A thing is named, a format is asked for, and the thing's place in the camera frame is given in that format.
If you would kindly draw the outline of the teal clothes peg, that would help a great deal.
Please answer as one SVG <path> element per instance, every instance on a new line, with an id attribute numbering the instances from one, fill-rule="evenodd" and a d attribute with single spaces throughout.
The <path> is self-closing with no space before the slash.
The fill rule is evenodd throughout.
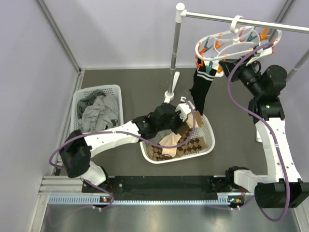
<path id="1" fill-rule="evenodd" d="M 213 62 L 210 61 L 208 65 L 205 66 L 206 73 L 211 76 L 215 76 L 217 70 L 213 68 Z"/>

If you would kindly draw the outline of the brown beige striped socks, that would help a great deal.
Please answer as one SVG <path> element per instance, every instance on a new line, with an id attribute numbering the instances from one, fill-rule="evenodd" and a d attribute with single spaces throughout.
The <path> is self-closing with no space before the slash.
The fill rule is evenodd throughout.
<path id="1" fill-rule="evenodd" d="M 201 115 L 195 112 L 196 120 L 193 120 L 192 113 L 189 114 L 186 123 L 180 127 L 178 133 L 171 132 L 165 136 L 159 144 L 161 146 L 175 146 L 183 143 L 193 132 L 193 123 L 196 123 L 196 129 L 203 125 Z M 191 155 L 206 149 L 207 145 L 203 137 L 191 138 L 187 143 L 177 148 L 159 148 L 158 155 L 154 154 L 157 161 L 170 160 L 174 158 L 181 158 L 186 155 Z"/>

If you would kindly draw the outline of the black sock with white stripes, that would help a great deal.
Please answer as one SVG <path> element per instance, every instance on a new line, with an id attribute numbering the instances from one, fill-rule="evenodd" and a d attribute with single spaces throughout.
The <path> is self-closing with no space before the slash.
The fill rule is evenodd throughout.
<path id="1" fill-rule="evenodd" d="M 214 80 L 216 74 L 215 69 L 211 69 L 210 73 L 206 72 L 206 67 L 196 68 L 193 76 L 193 86 L 189 89 L 191 96 L 193 97 L 196 110 L 200 115 L 203 115 L 206 95 L 210 89 L 210 86 Z"/>

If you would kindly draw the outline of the orange clothes peg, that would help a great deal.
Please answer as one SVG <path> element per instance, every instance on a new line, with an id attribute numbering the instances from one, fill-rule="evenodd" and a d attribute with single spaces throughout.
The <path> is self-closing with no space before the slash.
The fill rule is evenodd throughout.
<path id="1" fill-rule="evenodd" d="M 200 69 L 201 67 L 205 66 L 204 65 L 204 61 L 201 60 L 200 58 L 197 58 L 196 61 L 195 61 L 195 65 L 198 69 Z"/>

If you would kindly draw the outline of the white round clip hanger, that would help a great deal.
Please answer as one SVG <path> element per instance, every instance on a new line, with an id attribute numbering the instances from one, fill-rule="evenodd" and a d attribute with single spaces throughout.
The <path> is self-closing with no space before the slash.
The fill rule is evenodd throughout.
<path id="1" fill-rule="evenodd" d="M 277 37 L 269 39 L 268 29 L 261 33 L 250 26 L 237 26 L 236 31 L 232 27 L 228 31 L 208 35 L 200 39 L 195 46 L 196 58 L 206 63 L 225 59 L 238 59 L 260 46 L 260 43 L 280 42 L 282 31 L 276 30 Z"/>

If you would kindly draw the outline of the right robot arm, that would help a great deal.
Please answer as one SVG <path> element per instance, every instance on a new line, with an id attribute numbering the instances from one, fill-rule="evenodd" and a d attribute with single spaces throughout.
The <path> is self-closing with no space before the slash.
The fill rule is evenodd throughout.
<path id="1" fill-rule="evenodd" d="M 256 175 L 247 168 L 229 168 L 225 185 L 230 191 L 243 187 L 255 195 L 260 208 L 298 207 L 309 195 L 309 185 L 297 171 L 285 131 L 285 114 L 279 95 L 286 86 L 287 71 L 271 65 L 260 72 L 258 61 L 241 64 L 232 74 L 251 92 L 246 111 L 253 118 L 267 161 L 267 175 Z"/>

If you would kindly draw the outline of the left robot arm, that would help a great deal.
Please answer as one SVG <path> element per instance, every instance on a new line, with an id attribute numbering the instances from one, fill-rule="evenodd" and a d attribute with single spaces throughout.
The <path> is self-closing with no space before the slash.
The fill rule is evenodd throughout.
<path id="1" fill-rule="evenodd" d="M 107 174 L 91 161 L 92 157 L 121 145 L 148 142 L 161 131 L 177 132 L 194 110 L 189 101 L 177 106 L 163 103 L 153 112 L 115 128 L 87 133 L 81 130 L 71 132 L 59 149 L 67 176 L 80 177 L 91 182 L 98 191 L 106 191 L 110 184 Z"/>

